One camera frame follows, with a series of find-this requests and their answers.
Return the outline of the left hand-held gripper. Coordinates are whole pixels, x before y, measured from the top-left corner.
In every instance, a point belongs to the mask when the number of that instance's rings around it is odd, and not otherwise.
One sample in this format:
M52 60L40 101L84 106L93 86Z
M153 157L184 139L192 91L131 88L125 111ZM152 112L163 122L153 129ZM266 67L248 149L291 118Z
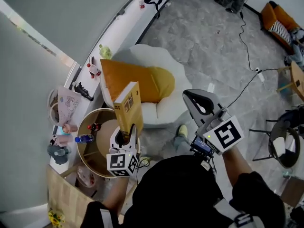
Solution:
M137 128L133 123L129 133L129 143L123 143L123 134L118 126L110 138L110 149L106 155L107 170L115 177L132 176L138 164L140 155L140 142L137 140Z

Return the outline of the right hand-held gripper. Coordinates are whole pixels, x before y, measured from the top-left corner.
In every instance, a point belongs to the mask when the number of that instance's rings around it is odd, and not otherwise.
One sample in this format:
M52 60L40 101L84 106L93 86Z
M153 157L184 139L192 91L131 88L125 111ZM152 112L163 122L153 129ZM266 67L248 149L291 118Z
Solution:
M184 90L182 97L198 126L194 139L197 151L222 155L244 139L237 118L231 116L226 107L222 108L214 93L191 89Z

